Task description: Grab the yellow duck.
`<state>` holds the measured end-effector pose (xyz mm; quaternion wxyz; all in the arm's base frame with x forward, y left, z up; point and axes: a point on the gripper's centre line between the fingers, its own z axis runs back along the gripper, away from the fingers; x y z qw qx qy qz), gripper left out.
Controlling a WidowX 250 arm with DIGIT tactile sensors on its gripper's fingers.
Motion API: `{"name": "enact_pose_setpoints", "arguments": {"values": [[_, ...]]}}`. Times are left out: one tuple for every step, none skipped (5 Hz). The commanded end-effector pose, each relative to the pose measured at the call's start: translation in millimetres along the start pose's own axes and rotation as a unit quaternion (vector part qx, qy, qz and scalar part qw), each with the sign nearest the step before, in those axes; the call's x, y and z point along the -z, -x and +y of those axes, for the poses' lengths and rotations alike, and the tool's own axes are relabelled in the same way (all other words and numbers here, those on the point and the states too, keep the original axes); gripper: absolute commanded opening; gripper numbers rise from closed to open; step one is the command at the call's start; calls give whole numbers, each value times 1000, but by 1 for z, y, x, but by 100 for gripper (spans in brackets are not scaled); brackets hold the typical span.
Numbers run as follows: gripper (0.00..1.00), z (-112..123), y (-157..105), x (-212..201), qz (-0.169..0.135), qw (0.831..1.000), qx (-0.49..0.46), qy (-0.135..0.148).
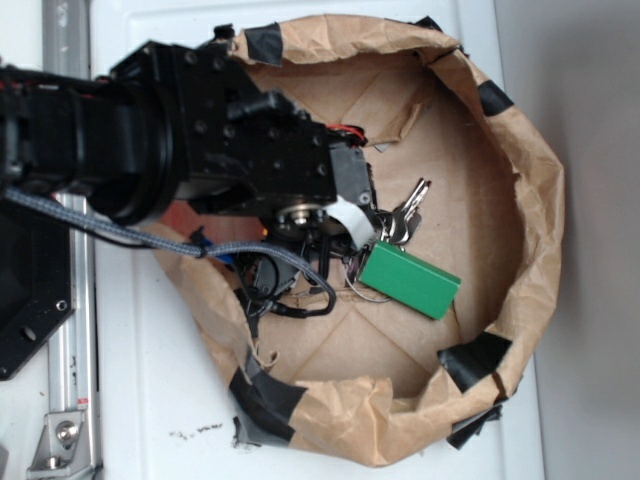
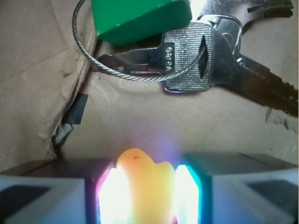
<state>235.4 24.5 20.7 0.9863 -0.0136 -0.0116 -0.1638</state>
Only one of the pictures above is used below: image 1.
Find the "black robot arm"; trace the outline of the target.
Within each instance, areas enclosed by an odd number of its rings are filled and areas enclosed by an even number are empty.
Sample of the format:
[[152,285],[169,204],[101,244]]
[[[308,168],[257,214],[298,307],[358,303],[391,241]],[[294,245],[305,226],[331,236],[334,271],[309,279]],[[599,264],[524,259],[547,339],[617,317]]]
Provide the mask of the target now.
[[79,194],[122,225],[182,200],[293,241],[361,249],[374,236],[362,131],[260,89],[233,36],[223,25],[195,48],[148,42],[93,81],[3,68],[2,185]]

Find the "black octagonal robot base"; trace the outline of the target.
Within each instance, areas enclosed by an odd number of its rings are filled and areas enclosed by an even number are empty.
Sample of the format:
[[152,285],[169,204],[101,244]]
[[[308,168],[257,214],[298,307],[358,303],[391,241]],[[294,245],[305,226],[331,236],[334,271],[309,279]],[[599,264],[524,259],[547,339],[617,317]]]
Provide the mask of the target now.
[[1,379],[14,378],[72,311],[69,228],[3,201]]

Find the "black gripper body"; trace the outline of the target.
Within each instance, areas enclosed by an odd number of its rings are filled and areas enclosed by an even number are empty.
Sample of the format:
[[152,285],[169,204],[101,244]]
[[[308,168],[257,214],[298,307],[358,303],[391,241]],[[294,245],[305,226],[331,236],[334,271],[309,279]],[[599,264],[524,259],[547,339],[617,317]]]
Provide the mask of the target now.
[[373,238],[362,129],[317,122],[261,89],[227,41],[147,42],[109,85],[134,153],[153,160],[157,209],[183,200],[204,215],[254,217],[289,242],[361,248]]

